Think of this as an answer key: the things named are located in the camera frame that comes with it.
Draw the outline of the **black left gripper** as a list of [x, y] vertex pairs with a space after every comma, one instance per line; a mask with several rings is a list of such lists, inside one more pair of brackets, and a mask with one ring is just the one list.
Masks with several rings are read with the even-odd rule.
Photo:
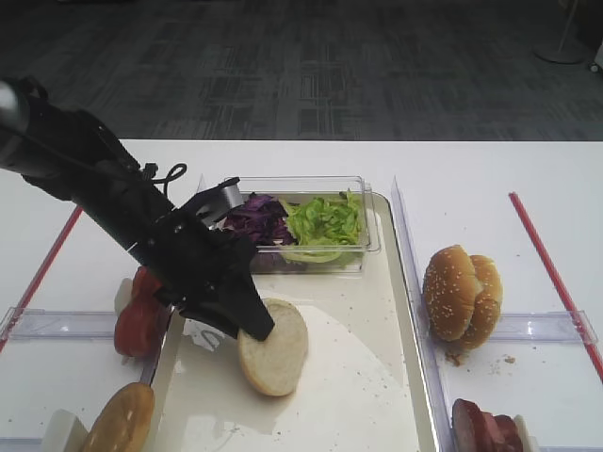
[[216, 227], [243, 203], [239, 182], [230, 178], [196, 193], [159, 218], [131, 254], [161, 281], [159, 299], [182, 317], [233, 338], [240, 328], [265, 341], [274, 321], [250, 272], [256, 247], [250, 238]]

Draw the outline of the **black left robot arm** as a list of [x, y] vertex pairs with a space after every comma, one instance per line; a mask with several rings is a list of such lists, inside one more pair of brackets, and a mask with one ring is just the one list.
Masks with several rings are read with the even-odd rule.
[[259, 341], [273, 330], [250, 271], [255, 245], [216, 228], [242, 204], [237, 179], [176, 206], [155, 165], [141, 165], [90, 113], [52, 105], [31, 78], [1, 82], [1, 166], [77, 204], [150, 270], [159, 301], [181, 316]]

